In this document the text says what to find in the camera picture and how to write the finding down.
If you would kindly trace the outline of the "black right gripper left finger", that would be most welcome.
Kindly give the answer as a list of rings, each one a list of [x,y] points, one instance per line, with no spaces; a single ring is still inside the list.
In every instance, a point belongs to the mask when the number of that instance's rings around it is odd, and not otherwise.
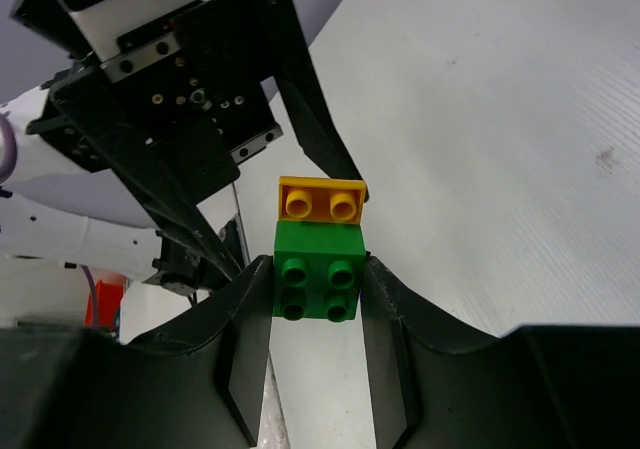
[[[273,260],[127,344],[94,329],[1,333],[5,448],[251,448],[259,439]]]

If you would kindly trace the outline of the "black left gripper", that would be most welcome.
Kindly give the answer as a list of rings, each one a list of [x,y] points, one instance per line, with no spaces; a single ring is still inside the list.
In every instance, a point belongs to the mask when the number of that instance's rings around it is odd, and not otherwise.
[[[279,61],[298,34],[291,0],[196,0],[119,37],[108,61],[68,54],[26,131],[89,172],[113,171],[163,236],[232,280],[240,265],[197,204],[279,135],[266,79],[307,158],[330,178],[363,179],[313,64]]]

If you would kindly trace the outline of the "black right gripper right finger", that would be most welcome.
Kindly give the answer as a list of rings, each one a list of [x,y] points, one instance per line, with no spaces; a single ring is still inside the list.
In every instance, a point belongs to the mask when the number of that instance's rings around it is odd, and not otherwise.
[[[378,258],[361,293],[380,448],[635,448],[639,331],[625,326],[476,329]]]

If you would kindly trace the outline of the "yellow black striped lego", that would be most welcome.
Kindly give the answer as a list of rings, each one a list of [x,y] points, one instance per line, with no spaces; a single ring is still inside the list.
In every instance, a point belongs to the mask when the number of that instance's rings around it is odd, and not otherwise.
[[[359,225],[367,196],[362,180],[281,176],[278,219]]]

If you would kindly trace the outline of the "green square lego brick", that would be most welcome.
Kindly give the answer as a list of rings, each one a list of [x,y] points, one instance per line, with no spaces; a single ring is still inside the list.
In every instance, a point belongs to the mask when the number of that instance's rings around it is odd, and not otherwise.
[[[366,257],[358,225],[279,221],[273,315],[289,321],[354,319]]]

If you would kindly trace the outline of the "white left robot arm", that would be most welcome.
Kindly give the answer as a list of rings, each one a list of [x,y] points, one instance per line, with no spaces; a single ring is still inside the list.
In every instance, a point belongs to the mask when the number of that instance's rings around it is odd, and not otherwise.
[[[282,134],[367,193],[337,132],[294,0],[15,0],[70,66],[1,110],[3,252],[213,289],[241,262],[200,205]]]

